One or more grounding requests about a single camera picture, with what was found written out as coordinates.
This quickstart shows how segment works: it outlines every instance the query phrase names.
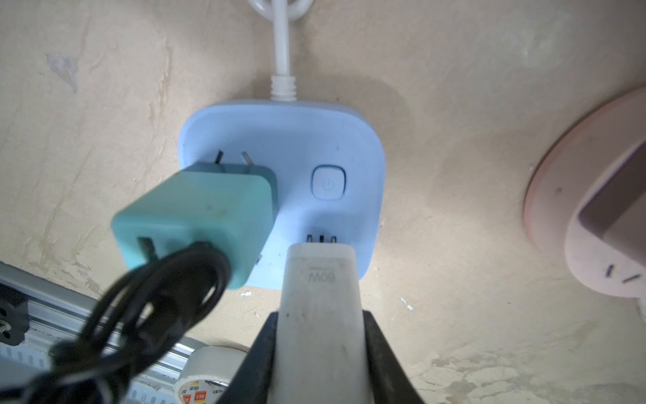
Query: pink object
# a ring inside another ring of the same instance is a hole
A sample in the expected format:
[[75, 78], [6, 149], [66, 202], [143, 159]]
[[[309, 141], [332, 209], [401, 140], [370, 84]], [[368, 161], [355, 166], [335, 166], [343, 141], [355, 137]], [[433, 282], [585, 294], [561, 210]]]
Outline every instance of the pink object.
[[646, 88], [575, 125], [536, 171], [525, 228], [597, 292], [646, 297]]

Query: power button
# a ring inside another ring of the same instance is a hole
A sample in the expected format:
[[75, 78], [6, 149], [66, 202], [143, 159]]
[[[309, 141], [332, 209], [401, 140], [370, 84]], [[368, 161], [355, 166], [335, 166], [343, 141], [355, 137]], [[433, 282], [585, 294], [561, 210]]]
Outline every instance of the power button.
[[312, 175], [312, 193], [319, 199], [334, 200], [343, 196], [346, 173], [335, 165], [320, 165]]

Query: beige wall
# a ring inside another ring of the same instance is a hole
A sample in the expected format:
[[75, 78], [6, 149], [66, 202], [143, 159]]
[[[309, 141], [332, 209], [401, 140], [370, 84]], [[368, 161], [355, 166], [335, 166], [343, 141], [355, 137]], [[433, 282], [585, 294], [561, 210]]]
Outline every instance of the beige wall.
[[[299, 96], [384, 145], [362, 299], [427, 402], [643, 402], [634, 302], [555, 267], [520, 218], [559, 135], [646, 79], [646, 3], [316, 0], [292, 33]], [[0, 1], [0, 260], [98, 296], [124, 271], [113, 214], [178, 169], [191, 113], [267, 97], [271, 66], [244, 0]], [[190, 334], [250, 345], [279, 298], [229, 292]]]

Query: white power cord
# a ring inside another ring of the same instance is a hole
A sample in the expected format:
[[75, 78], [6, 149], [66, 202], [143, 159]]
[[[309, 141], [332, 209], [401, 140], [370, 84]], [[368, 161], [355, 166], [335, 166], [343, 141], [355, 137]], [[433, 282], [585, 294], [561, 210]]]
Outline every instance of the white power cord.
[[314, 0], [249, 0], [261, 16], [274, 23], [274, 55], [276, 74], [271, 76], [271, 99], [296, 101], [296, 77], [289, 69], [289, 22], [301, 18]]

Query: socket hole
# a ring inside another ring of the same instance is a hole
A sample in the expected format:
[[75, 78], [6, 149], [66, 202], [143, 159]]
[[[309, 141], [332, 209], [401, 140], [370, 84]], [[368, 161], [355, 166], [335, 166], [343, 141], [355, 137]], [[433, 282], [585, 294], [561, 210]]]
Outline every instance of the socket hole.
[[641, 278], [641, 274], [640, 274], [640, 273], [638, 273], [637, 275], [633, 275], [633, 276], [631, 276], [631, 277], [629, 277], [629, 278], [624, 279], [624, 280], [622, 281], [622, 283], [628, 283], [628, 282], [636, 281], [636, 280], [638, 280], [639, 278]]
[[219, 150], [218, 156], [215, 158], [215, 164], [219, 164], [222, 161], [223, 156], [224, 156], [224, 152], [222, 150]]

